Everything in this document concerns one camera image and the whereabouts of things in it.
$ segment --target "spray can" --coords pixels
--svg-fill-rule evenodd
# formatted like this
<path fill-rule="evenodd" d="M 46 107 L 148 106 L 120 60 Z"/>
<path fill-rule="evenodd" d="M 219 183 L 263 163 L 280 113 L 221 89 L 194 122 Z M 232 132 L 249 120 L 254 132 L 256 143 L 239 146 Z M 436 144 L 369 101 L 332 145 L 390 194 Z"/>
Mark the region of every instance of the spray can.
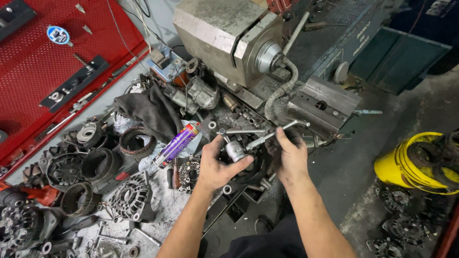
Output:
<path fill-rule="evenodd" d="M 179 153 L 193 140 L 198 134 L 198 125 L 189 123 L 177 134 L 171 142 L 153 159 L 159 168 L 165 168 L 176 158 Z"/>

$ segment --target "concrete floor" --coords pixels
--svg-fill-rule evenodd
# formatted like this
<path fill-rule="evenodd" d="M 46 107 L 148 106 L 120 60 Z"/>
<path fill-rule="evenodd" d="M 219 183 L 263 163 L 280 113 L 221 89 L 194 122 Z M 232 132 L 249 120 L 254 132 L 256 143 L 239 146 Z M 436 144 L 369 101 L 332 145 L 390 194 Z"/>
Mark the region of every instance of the concrete floor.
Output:
<path fill-rule="evenodd" d="M 359 109 L 382 110 L 382 115 L 352 118 L 341 130 L 356 131 L 351 139 L 338 140 L 326 149 L 310 155 L 309 173 L 321 194 L 333 222 L 339 225 L 359 257 L 373 255 L 365 244 L 373 229 L 384 220 L 387 211 L 375 195 L 373 162 L 407 137 L 419 132 L 451 132 L 459 127 L 455 111 L 459 110 L 459 72 L 428 77 L 412 91 L 399 96 L 368 87 L 360 94 Z M 252 203 L 236 223 L 228 215 L 205 237 L 204 257 L 219 257 L 230 241 L 254 234 L 253 223 L 259 215 L 276 222 L 282 195 L 279 184 L 259 204 Z M 424 251 L 425 258 L 433 244 Z"/>

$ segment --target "blue sticker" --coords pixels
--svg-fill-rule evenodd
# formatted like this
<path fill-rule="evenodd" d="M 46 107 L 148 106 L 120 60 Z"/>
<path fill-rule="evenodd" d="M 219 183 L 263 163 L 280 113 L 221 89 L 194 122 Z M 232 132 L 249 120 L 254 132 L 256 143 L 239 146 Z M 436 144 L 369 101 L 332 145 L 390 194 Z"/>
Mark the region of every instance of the blue sticker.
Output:
<path fill-rule="evenodd" d="M 46 35 L 48 35 L 48 38 L 50 38 L 52 42 L 59 45 L 65 45 L 70 40 L 68 32 L 64 28 L 58 26 L 49 26 Z"/>

